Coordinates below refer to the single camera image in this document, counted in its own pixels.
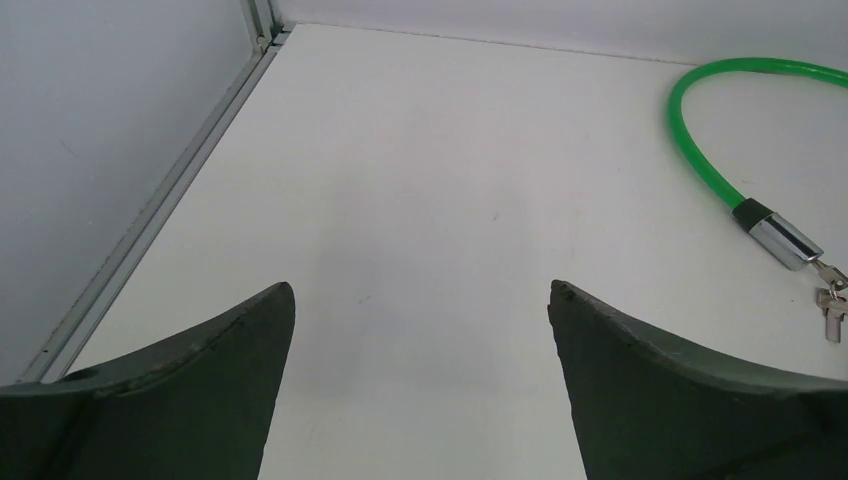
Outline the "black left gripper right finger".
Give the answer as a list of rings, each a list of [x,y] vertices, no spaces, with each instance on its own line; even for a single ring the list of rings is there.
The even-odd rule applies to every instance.
[[[547,307],[590,479],[843,479],[847,385],[720,353],[555,280]]]

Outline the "green cable lock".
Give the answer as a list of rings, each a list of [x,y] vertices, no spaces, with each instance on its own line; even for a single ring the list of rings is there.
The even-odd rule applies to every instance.
[[[754,198],[744,197],[710,163],[690,134],[683,115],[683,99],[698,81],[733,72],[784,74],[847,86],[847,73],[812,63],[764,57],[724,59],[699,66],[683,75],[672,87],[666,107],[671,139],[684,160],[706,186],[730,209],[740,228],[787,269],[813,266],[827,283],[845,284],[843,274],[821,260],[823,250],[781,215]]]

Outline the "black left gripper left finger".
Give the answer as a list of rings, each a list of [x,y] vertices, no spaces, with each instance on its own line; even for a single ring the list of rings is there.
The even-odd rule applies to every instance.
[[[254,479],[295,327],[280,282],[51,383],[1,390],[5,479]]]

